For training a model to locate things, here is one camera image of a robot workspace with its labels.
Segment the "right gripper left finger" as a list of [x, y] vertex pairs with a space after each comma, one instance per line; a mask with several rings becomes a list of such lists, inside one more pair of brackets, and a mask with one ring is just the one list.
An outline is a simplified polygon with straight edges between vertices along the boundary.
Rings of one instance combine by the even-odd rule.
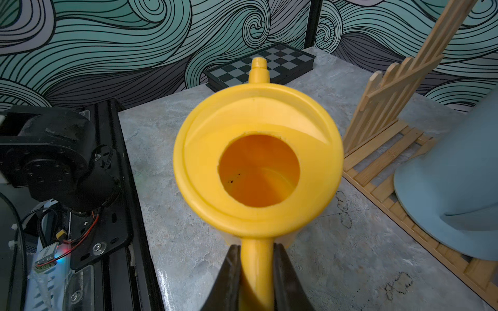
[[231, 245], [201, 311], [239, 309], [241, 246]]

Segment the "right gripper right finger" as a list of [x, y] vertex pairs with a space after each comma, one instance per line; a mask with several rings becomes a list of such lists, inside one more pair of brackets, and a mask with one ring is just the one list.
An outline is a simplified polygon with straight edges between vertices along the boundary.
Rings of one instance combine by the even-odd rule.
[[274, 243], [273, 281], [275, 310], [315, 310], [282, 244]]

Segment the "small yellow watering can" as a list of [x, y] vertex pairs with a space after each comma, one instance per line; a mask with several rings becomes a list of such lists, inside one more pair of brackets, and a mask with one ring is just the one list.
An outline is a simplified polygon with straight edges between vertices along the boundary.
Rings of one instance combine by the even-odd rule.
[[341, 135], [311, 97], [270, 82], [254, 58], [246, 84], [202, 101], [176, 137], [173, 168], [184, 200], [241, 242], [241, 310], [272, 310], [274, 243], [332, 201], [342, 178]]

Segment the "wooden slatted two-tier shelf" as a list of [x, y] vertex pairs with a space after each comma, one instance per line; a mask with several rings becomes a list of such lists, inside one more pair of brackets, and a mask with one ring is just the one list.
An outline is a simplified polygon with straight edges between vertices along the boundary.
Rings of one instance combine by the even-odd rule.
[[474, 6], [474, 1], [449, 1], [416, 57], [393, 63], [386, 72], [377, 71], [370, 77], [343, 139], [343, 176], [496, 309], [497, 285], [492, 277], [497, 272], [497, 262], [476, 258], [466, 261], [461, 252], [430, 236], [399, 202], [390, 199], [395, 193], [393, 176], [378, 186], [371, 182], [411, 145], [420, 145], [416, 158], [436, 145], [435, 139], [411, 128], [398, 116], [425, 76], [441, 62], [443, 51]]

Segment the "large pale blue watering can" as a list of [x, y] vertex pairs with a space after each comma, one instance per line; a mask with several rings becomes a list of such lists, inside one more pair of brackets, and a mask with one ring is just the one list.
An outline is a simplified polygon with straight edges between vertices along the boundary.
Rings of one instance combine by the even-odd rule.
[[428, 235], [497, 260], [497, 90], [426, 154], [394, 173], [398, 202]]

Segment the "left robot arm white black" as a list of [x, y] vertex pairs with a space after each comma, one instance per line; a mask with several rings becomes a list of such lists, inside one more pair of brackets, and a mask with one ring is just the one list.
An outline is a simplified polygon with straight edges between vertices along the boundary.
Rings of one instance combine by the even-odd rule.
[[93, 123], [63, 108], [12, 106], [1, 112], [1, 176], [37, 201], [76, 213], [110, 206], [119, 181], [95, 161]]

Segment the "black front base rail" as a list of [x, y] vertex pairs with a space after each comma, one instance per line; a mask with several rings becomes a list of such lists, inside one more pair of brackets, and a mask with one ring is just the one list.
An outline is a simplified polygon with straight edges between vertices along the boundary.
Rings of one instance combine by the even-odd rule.
[[70, 268], [91, 269], [96, 310], [163, 310], [163, 301], [114, 98], [86, 107], [96, 141], [120, 186], [114, 202], [71, 253]]

